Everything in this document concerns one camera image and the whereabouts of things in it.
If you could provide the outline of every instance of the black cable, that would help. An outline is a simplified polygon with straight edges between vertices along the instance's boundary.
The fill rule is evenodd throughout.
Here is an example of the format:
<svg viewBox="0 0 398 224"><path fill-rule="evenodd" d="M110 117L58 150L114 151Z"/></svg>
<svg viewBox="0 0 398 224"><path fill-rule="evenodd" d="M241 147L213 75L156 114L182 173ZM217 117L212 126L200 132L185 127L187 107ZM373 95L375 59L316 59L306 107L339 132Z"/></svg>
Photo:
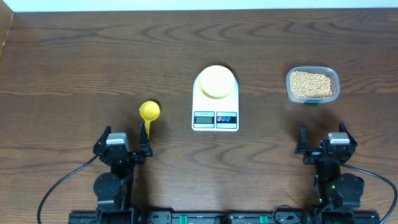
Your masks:
<svg viewBox="0 0 398 224"><path fill-rule="evenodd" d="M47 199L47 197L51 194L51 192L58 186L60 185L64 180L66 180L68 177L70 177L73 174L76 174L77 172L81 171L82 169L84 169L86 166L88 166L89 164L91 164L96 158L98 157L98 155L95 155L92 159L90 159L88 162L86 162L85 164L83 164L81 167L75 169L73 172L69 173L68 175L66 175L65 177L62 177L60 180L58 180L57 183L54 184L54 186L52 186L52 188L44 195L44 198L42 199L42 202L40 202L39 205L39 209L37 210L37 223L38 224L42 224L42 221L40 219L40 214L42 212L42 208L44 205L45 200Z"/></svg>
<svg viewBox="0 0 398 224"><path fill-rule="evenodd" d="M272 219L273 219L276 223L281 224L281 223L278 222L278 221L276 220L276 218L275 218L275 212L276 212L276 210L278 210L280 207L289 207L289 208L296 214L296 216L300 219L299 222L293 223L293 224L299 224L299 223L301 223L301 215L298 215L297 212L296 212L291 206L289 206L289 205L279 205L279 206L276 207L275 210L272 212Z"/></svg>
<svg viewBox="0 0 398 224"><path fill-rule="evenodd" d="M366 171L366 170L362 170L360 168L356 168L356 167L353 167L353 166L346 165L346 164L338 162L338 161L336 161L334 159L332 159L332 161L335 164L338 164L338 165L340 165L342 167L349 168L349 169L352 169L352 170L355 170L355 171L358 171L358 172L362 172L362 173L367 174L367 175L371 175L372 177L376 177L378 179L381 179L381 180L385 181L387 184L389 184L392 187L392 189L394 190L394 200L392 201L392 205L391 205L390 209L388 210L388 212L386 213L386 215L379 222L379 224L383 224L388 219L388 217L391 215L392 211L394 210L394 208L395 208L395 206L397 204L398 192L397 192L397 188L395 187L395 185L390 180L388 180L388 179L386 179L386 178L384 178L384 177L382 177L382 176L380 176L378 174L375 174L375 173L372 173L372 172L369 172L369 171Z"/></svg>

